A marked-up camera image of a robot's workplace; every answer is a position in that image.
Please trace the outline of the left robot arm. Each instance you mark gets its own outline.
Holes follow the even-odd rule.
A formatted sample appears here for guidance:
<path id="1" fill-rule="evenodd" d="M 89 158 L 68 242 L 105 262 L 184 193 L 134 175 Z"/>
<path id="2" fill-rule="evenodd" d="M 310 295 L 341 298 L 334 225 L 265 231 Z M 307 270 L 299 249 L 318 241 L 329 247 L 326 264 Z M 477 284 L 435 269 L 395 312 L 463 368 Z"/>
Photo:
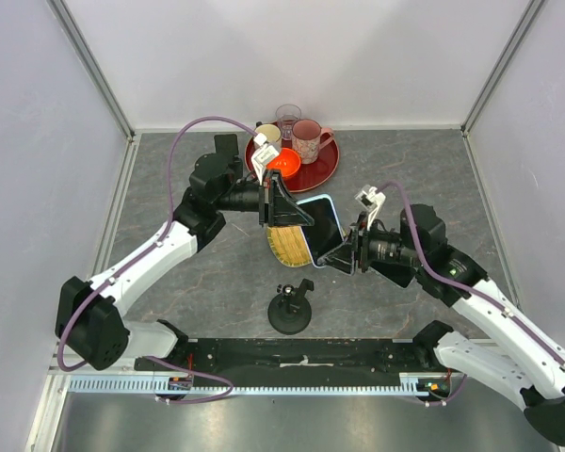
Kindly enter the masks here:
<path id="1" fill-rule="evenodd" d="M 127 322 L 139 297 L 166 273 L 203 250 L 226 224 L 226 211 L 255 212 L 268 227 L 311 226 L 312 217 L 287 190 L 281 173 L 269 167 L 278 157 L 271 145 L 252 156 L 253 180 L 225 153 L 208 153 L 195 163 L 189 186 L 167 221 L 145 243 L 117 264 L 83 281 L 72 277 L 61 287 L 56 316 L 56 358 L 63 371 L 64 352 L 105 370 L 122 358 L 153 355 L 168 370 L 185 365 L 184 335 L 170 323 Z"/>

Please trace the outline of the blue-cased smartphone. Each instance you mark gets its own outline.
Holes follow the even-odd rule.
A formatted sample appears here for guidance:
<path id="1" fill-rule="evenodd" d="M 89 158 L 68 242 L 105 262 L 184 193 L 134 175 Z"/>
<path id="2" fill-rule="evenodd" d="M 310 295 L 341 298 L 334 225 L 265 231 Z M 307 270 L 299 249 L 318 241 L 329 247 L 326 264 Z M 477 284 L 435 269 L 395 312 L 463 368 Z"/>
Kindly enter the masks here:
<path id="1" fill-rule="evenodd" d="M 314 220 L 312 226 L 302 226 L 301 232 L 313 266 L 322 268 L 318 259 L 341 245 L 345 238 L 333 199 L 327 194 L 316 195 L 300 200 L 299 207 Z"/>

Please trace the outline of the black round-base phone holder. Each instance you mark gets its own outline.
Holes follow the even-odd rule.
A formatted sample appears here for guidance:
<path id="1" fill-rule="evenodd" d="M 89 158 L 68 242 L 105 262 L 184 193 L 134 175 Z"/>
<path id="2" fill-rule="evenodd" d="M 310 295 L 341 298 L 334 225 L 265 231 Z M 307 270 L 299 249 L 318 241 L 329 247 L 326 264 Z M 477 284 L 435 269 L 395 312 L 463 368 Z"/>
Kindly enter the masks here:
<path id="1" fill-rule="evenodd" d="M 277 295 L 267 308 L 267 318 L 272 328 L 285 335 L 304 331 L 312 319 L 312 307 L 306 293 L 314 289 L 314 282 L 308 279 L 303 279 L 298 287 L 279 284 Z"/>

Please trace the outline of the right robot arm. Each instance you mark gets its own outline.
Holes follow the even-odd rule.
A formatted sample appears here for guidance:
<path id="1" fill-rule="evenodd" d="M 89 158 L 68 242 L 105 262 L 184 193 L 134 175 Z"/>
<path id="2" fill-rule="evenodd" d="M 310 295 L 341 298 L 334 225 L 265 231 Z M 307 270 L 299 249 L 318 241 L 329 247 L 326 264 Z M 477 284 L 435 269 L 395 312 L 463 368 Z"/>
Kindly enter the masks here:
<path id="1" fill-rule="evenodd" d="M 517 406 L 543 438 L 565 446 L 565 348 L 521 312 L 473 258 L 449 245 L 433 207 L 405 208 L 396 232 L 380 229 L 360 213 L 342 244 L 317 262 L 348 274 L 373 268 L 402 287 L 417 281 L 477 325 L 500 353 L 435 321 L 415 336 L 414 363 L 427 371 L 441 365 L 476 379 Z"/>

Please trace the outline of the black folding phone stand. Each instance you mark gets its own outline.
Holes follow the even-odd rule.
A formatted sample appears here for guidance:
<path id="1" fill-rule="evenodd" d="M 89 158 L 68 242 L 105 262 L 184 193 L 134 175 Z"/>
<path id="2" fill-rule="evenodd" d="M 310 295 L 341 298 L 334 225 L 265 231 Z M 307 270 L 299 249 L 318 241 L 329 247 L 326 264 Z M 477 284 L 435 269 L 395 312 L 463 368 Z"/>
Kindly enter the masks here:
<path id="1" fill-rule="evenodd" d="M 239 159 L 238 137 L 236 134 L 217 134 L 214 136 L 216 153 L 229 160 Z"/>

